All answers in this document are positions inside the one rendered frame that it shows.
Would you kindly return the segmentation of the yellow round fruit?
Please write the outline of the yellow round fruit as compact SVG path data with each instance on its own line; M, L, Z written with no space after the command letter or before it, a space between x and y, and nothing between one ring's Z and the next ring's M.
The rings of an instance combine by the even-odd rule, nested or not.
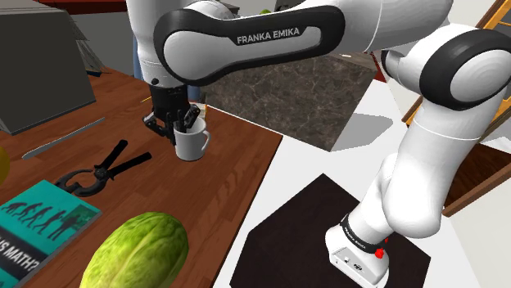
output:
M10 157L7 151L0 146L0 185L2 185L10 171Z

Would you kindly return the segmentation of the grey knife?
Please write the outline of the grey knife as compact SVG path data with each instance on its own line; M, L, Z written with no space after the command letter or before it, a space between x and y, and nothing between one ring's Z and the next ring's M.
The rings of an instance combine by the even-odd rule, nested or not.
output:
M26 153L24 153L21 156L21 159L28 160L30 158L33 158L36 155L39 155L42 152L49 150L50 148L54 147L55 145L65 141L67 139L70 139L73 136L76 136L76 135L86 131L89 128L92 128L92 127L102 123L104 120L105 120L105 117L102 117L102 118L100 118L100 119L98 119L98 120L96 120L96 121L94 121L92 123L86 124L83 127L76 129L75 131L73 131L71 133L66 134L65 136L59 137L57 139L52 140L51 142L45 143L45 144L43 144L43 145L41 145L41 146L39 146L37 148L34 148L33 150L27 151Z

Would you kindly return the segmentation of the brown wooden table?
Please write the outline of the brown wooden table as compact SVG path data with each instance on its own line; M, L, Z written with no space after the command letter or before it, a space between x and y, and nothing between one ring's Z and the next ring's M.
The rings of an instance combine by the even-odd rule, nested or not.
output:
M126 220L147 211L175 216L188 234L186 263L170 288L212 288L254 199L281 136L216 109L206 115L211 135L204 157L179 160L170 142L142 123L151 109L147 85L118 71L91 78L96 102L15 136L0 132L11 159L0 185L0 204L35 183L55 181L70 171L90 169L128 141L126 161L144 152L152 158L119 174L88 198L101 217L41 269L24 288L79 288L98 246ZM21 159L54 139L105 120L28 160Z

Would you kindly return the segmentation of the dark robot stand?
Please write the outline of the dark robot stand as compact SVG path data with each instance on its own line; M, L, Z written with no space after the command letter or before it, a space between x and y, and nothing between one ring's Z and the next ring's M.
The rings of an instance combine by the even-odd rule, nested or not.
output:
M359 202L322 174L253 228L232 288L361 288L330 264L324 236Z

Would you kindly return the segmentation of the black pliers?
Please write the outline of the black pliers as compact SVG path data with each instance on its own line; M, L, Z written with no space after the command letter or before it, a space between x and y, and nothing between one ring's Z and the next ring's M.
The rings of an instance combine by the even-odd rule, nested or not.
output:
M78 197L96 195L105 188L109 180L114 180L116 175L152 158L150 152L145 152L112 168L111 165L115 162L127 145L127 140L120 140L111 153L100 164L94 165L94 169L79 169L67 173L55 181L55 185L70 194L75 194ZM95 183L88 187L83 187L79 182L74 182L73 184L68 185L69 180L80 173L92 173L95 177Z

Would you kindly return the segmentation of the dark marble counter block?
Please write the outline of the dark marble counter block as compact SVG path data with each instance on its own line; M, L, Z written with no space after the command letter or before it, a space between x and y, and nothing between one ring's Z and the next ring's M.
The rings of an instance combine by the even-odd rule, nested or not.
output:
M329 54L233 72L201 93L210 106L331 151L377 72L369 54Z

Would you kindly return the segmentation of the grey box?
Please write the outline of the grey box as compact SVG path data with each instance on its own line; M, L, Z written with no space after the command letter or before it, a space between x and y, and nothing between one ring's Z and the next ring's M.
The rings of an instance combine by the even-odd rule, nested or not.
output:
M69 14L0 0L0 131L16 135L95 101Z

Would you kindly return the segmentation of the green cabbage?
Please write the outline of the green cabbage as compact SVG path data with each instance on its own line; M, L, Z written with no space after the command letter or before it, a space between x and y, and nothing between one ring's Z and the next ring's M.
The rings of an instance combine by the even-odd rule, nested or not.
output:
M98 247L79 288L170 288L188 256L188 235L174 216L146 212Z

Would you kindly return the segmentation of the teal book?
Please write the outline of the teal book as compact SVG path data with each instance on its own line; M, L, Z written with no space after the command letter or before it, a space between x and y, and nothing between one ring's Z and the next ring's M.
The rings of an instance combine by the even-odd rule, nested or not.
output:
M46 180L0 205L0 288L21 288L101 215Z

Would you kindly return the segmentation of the white mug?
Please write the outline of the white mug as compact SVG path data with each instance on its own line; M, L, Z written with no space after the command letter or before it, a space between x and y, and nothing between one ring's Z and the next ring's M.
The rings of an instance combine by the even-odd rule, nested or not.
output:
M174 129L175 153L185 161L199 160L206 152L210 143L210 133L206 130L203 118L197 118L191 128L185 133Z

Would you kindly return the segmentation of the brown wooden frame furniture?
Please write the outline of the brown wooden frame furniture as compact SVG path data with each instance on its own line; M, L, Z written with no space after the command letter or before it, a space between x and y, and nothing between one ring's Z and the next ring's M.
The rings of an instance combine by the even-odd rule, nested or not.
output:
M495 0L477 23L478 28L511 27L511 0ZM459 166L454 176L442 213L451 217L511 178L511 152L477 144Z

